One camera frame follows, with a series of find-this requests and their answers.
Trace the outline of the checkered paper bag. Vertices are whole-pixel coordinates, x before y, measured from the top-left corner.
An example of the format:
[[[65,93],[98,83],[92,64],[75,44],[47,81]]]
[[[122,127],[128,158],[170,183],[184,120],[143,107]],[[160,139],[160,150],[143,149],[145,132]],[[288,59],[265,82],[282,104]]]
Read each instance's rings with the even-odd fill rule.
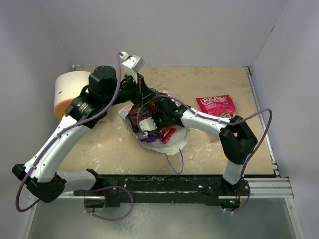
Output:
[[[163,144],[162,141],[157,141],[153,143],[141,143],[139,139],[142,138],[143,136],[142,133],[140,131],[137,133],[133,132],[131,123],[129,121],[129,118],[127,117],[127,114],[129,113],[133,104],[134,103],[130,103],[127,106],[123,107],[121,110],[119,110],[119,115],[125,127],[127,128],[129,134],[141,147],[166,155],[166,158],[172,170],[174,171],[174,173],[177,175],[180,175],[184,170],[184,156],[183,156],[182,150],[185,148],[185,146],[187,145],[189,141],[190,130],[186,127],[171,126],[173,128],[176,128],[176,132],[167,144]],[[155,129],[154,131],[151,131],[150,133],[159,135],[160,130],[161,129]],[[178,153],[181,155],[181,163],[182,163],[181,170],[179,172],[174,168],[172,162],[169,159],[169,156],[176,155]]]

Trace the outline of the pink chips bag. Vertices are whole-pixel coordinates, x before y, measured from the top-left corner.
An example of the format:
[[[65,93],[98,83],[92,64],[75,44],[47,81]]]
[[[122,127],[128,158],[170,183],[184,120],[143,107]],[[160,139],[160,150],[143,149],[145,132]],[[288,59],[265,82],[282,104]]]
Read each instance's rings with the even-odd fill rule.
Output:
[[[229,95],[196,98],[201,111],[217,117],[233,118],[236,107]]]

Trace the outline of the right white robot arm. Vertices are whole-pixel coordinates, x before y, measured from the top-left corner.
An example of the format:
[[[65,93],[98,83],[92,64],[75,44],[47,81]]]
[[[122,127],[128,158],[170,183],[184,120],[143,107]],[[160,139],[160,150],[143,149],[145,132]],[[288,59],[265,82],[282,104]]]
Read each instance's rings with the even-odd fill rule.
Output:
[[[222,191],[227,195],[233,195],[238,191],[245,161],[252,155],[258,142],[243,118],[219,118],[201,113],[188,105],[178,106],[166,95],[159,96],[154,105],[156,112],[152,119],[155,126],[193,128],[219,138],[224,155],[228,159],[222,176]]]

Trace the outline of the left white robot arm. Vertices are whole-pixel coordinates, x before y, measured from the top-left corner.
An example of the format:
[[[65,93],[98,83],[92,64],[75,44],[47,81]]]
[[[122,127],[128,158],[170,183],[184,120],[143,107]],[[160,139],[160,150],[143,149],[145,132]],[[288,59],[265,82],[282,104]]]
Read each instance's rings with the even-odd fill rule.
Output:
[[[88,77],[80,95],[74,98],[66,115],[43,148],[26,164],[16,164],[12,172],[39,200],[49,203],[63,192],[86,190],[98,195],[103,178],[93,169],[82,172],[59,172],[58,168],[74,145],[116,104],[131,101],[139,106],[155,99],[159,93],[149,88],[142,75],[117,79],[111,66],[99,66]]]

